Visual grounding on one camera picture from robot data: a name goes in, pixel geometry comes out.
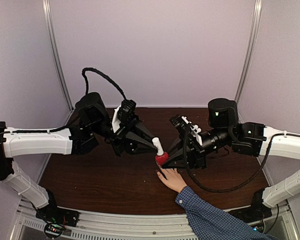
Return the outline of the red nail polish bottle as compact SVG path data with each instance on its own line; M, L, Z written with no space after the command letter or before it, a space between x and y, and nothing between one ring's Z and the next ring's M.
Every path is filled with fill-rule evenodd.
M169 154L167 152L164 152L162 155L155 156L155 162L159 167L161 167L164 163L167 162L168 158Z

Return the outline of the white nail polish cap brush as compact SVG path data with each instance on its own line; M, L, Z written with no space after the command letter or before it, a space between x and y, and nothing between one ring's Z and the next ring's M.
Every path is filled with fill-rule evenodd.
M158 137L154 137L152 139L152 143L153 143L153 145L157 149L157 155L158 156L162 156L165 153L165 151L163 150L163 147L162 147L162 144L160 142L160 139Z

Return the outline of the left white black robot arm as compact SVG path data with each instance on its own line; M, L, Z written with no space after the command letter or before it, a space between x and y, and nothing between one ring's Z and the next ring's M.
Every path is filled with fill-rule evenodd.
M16 129L0 121L0 182L28 199L51 222L62 218L53 195L36 184L14 162L14 157L36 154L85 155L99 144L96 135L109 141L116 156L164 154L158 137L135 114L136 103L123 100L110 117L99 93L83 96L75 105L78 124L54 129Z

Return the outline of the blue checked shirt forearm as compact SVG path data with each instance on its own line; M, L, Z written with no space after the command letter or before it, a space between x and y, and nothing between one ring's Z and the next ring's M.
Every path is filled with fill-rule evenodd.
M276 237L253 230L247 223L200 198L186 186L175 202L181 206L194 234L200 240L275 240Z

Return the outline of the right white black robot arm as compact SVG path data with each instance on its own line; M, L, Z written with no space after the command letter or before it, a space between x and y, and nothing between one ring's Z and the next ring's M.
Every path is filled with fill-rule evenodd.
M262 169L269 156L300 160L300 134L278 130L261 123L239 122L237 103L226 98L215 98L208 103L210 130L202 131L186 116L170 119L179 137L156 162L163 169L205 168L206 156L229 146L232 152L263 157ZM253 194L251 206L246 210L249 220L258 220L266 209L300 193L300 169L281 182L260 189Z

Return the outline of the pale hand with long nails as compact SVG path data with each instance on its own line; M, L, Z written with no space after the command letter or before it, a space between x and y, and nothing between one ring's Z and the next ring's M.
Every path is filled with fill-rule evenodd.
M186 182L176 169L160 168L156 171L156 174L166 187L178 194L187 186Z

